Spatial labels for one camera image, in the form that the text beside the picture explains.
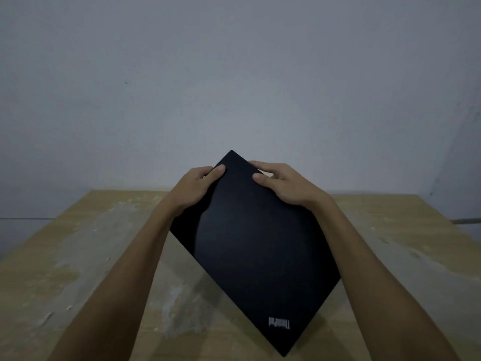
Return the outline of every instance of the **wooden tabletop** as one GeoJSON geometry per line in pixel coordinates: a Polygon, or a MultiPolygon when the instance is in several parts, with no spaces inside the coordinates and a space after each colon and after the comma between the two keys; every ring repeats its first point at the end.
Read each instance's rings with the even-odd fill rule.
{"type": "MultiPolygon", "coordinates": [[[[92,191],[0,262],[2,360],[47,358],[164,195],[92,191]]],[[[335,199],[461,358],[481,359],[481,246],[416,195],[335,199]]],[[[342,282],[286,358],[370,359],[342,282]]],[[[131,359],[282,357],[169,234],[131,359]]]]}

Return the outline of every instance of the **black laptop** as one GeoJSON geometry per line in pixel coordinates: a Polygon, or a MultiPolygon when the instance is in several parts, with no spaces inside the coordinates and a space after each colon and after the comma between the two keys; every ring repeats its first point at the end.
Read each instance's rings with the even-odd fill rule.
{"type": "Polygon", "coordinates": [[[171,232],[285,356],[340,279],[315,217],[252,179],[230,151],[224,175],[171,232]]]}

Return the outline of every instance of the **wooden table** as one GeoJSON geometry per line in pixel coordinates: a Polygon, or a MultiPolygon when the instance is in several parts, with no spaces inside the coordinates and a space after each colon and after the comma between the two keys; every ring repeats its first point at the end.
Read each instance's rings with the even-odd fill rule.
{"type": "MultiPolygon", "coordinates": [[[[164,195],[92,191],[0,262],[2,360],[48,356],[164,195]]],[[[481,246],[415,195],[335,199],[462,359],[481,359],[481,246]]],[[[169,234],[131,359],[214,358],[282,359],[169,234]]],[[[370,359],[342,283],[287,358],[370,359]]]]}

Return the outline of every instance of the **person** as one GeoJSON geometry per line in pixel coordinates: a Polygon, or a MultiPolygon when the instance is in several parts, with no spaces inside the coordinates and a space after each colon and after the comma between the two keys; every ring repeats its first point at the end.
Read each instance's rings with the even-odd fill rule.
{"type": "MultiPolygon", "coordinates": [[[[459,360],[434,321],[364,242],[334,200],[284,163],[251,161],[254,174],[288,204],[317,218],[373,360],[459,360]]],[[[59,339],[50,361],[130,358],[165,238],[175,216],[197,203],[225,171],[193,168],[147,222],[59,339]]]]}

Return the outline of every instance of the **thinkpad logo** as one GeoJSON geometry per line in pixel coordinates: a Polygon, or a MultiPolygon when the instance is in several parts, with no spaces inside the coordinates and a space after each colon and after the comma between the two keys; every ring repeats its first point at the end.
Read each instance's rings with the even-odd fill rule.
{"type": "Polygon", "coordinates": [[[272,318],[269,317],[269,326],[274,326],[278,328],[285,328],[291,329],[291,325],[289,324],[289,320],[287,319],[279,319],[279,318],[272,318]]]}

